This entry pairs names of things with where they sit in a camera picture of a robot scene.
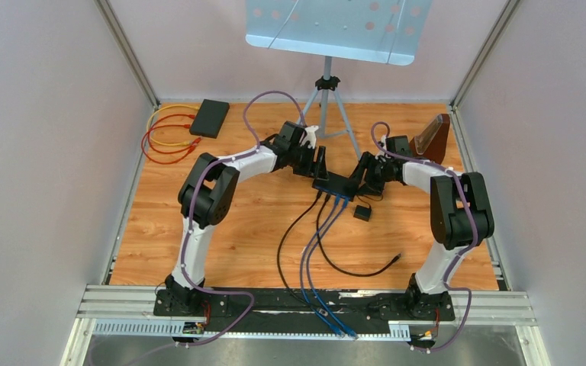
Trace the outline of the black network switch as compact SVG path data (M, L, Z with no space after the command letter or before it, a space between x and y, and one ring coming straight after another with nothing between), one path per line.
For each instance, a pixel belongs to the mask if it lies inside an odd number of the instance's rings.
M315 178L312 182L312 187L318 191L352 201L356 196L359 183L354 179L328 172L327 179Z

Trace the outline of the black power adapter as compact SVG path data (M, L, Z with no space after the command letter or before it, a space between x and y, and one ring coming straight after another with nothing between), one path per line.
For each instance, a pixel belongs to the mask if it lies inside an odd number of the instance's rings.
M369 222L372 216L372 205L363 196L356 196L359 204L354 210L354 217Z

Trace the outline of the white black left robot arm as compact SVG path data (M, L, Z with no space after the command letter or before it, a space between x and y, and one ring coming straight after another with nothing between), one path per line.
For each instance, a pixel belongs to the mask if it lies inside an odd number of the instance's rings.
M183 216L182 243L166 296L185 315L203 305L204 264L211 237L226 217L239 183L290 167L296 175L328 177L324 148L317 145L319 127L287 121L281 130L248 150L230 156L201 154L178 194Z

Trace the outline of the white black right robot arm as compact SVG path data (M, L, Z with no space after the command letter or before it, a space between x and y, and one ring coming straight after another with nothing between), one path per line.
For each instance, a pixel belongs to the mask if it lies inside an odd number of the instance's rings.
M461 260L494 233L494 218L484 176L457 172L424 157L414 157L407 137L388 137L376 155L364 152L349 180L360 194L382 194L397 181L430 196L433 244L426 261L412 274L405 307L415 318L433 312L451 290Z

